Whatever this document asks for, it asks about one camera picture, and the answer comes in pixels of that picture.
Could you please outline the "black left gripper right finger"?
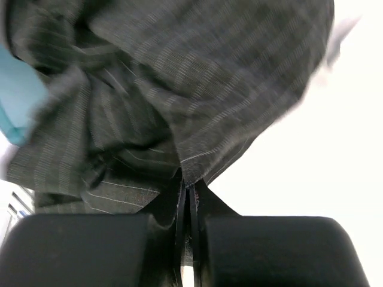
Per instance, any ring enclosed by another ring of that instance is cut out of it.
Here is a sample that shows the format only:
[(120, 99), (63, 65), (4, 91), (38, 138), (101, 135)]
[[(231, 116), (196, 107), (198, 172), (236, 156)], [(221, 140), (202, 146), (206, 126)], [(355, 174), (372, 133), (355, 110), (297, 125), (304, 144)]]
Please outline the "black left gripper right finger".
[(204, 286), (369, 286), (334, 219), (234, 216), (206, 220)]

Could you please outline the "black pinstriped shirt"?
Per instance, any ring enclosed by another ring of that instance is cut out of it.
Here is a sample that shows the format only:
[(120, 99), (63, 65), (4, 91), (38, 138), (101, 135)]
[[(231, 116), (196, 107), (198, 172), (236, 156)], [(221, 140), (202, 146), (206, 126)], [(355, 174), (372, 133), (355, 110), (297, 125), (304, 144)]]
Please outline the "black pinstriped shirt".
[(303, 95), (333, 1), (2, 1), (47, 95), (7, 179), (37, 213), (135, 213), (212, 182)]

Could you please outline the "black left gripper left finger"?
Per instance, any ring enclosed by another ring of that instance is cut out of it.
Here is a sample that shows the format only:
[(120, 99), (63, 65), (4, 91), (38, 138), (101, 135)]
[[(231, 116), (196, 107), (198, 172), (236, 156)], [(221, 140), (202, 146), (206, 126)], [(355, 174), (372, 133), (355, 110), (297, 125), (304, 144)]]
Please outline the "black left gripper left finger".
[(34, 215), (1, 248), (1, 286), (151, 286), (147, 215)]

